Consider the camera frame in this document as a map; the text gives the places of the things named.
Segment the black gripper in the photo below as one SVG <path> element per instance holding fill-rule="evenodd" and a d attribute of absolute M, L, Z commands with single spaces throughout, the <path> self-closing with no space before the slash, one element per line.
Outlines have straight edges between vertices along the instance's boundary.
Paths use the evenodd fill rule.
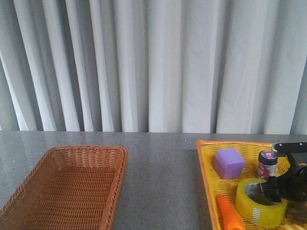
<path fill-rule="evenodd" d="M 269 176 L 266 182 L 257 184 L 259 193 L 273 203 L 281 203 L 281 197 L 305 204 L 307 202 L 307 143 L 286 142 L 272 144 L 275 157 L 286 157 L 288 171 L 279 176 Z"/>

